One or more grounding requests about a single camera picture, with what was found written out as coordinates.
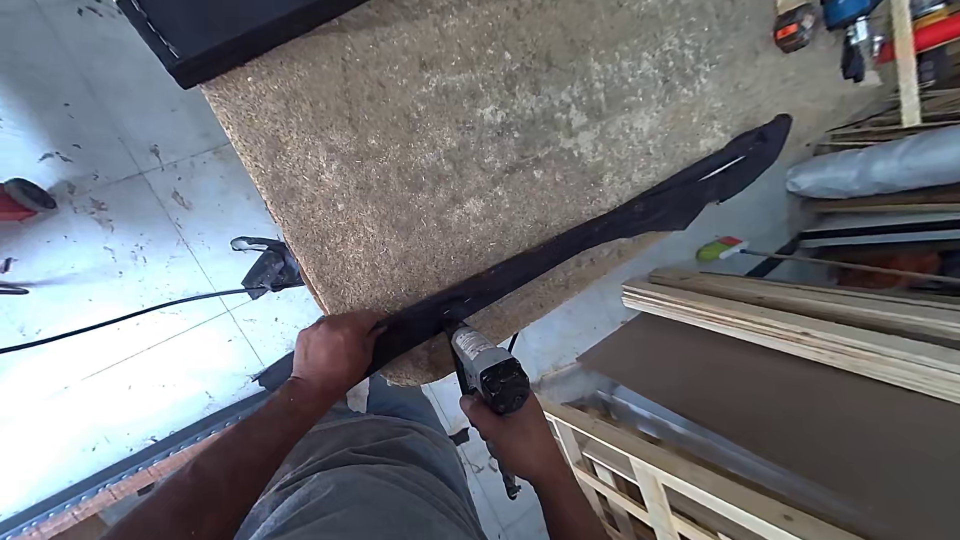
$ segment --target person's left hand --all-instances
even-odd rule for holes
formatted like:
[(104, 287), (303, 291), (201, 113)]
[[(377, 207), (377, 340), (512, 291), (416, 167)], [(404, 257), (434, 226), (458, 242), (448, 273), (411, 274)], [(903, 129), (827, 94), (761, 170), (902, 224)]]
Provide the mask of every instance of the person's left hand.
[(373, 342), (387, 330), (373, 330), (379, 311), (354, 311), (321, 319), (297, 336), (292, 378), (312, 390), (342, 397), (363, 379), (373, 359)]

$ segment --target brown panel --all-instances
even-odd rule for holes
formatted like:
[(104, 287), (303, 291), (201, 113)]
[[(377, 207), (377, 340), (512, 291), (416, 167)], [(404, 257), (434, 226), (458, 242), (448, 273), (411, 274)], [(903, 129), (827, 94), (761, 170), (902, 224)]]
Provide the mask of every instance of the brown panel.
[(877, 538), (956, 538), (960, 405), (649, 314), (579, 361), (871, 508)]

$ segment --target hand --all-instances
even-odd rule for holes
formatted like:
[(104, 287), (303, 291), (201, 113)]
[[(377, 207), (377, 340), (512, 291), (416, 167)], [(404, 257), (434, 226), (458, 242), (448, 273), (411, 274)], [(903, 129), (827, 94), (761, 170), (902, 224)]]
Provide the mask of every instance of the hand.
[(510, 416), (497, 415), (476, 395), (460, 398), (460, 408), (480, 431), (480, 436), (493, 443), (501, 464), (534, 487), (549, 481), (558, 471), (568, 472), (564, 456), (533, 393), (520, 410)]
[(379, 311), (354, 311), (326, 317), (300, 331), (291, 377), (313, 391), (343, 397), (370, 367), (373, 342), (387, 330), (373, 330), (381, 318)]

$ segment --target person's right hand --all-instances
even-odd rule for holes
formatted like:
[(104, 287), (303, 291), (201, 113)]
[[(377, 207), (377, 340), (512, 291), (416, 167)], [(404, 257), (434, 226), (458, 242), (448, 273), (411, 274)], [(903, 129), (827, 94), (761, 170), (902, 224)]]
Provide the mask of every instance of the person's right hand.
[(460, 408), (480, 431), (485, 441), (493, 443), (500, 464), (534, 487), (566, 471), (566, 461), (553, 438), (537, 397), (531, 393), (527, 402), (510, 416), (499, 416), (475, 395), (460, 398)]

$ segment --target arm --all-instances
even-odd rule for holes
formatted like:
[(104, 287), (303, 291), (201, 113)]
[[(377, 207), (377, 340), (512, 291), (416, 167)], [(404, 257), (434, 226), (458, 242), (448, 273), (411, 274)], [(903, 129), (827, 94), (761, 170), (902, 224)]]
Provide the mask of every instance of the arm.
[(536, 396), (531, 394), (509, 417), (497, 416), (473, 396), (461, 398), (460, 408), (484, 440), (493, 442), (504, 467), (534, 486), (551, 540), (608, 540), (566, 465)]
[(300, 332), (293, 375), (249, 418), (224, 431), (104, 538), (233, 538), (294, 445), (372, 359), (379, 313), (327, 317)]

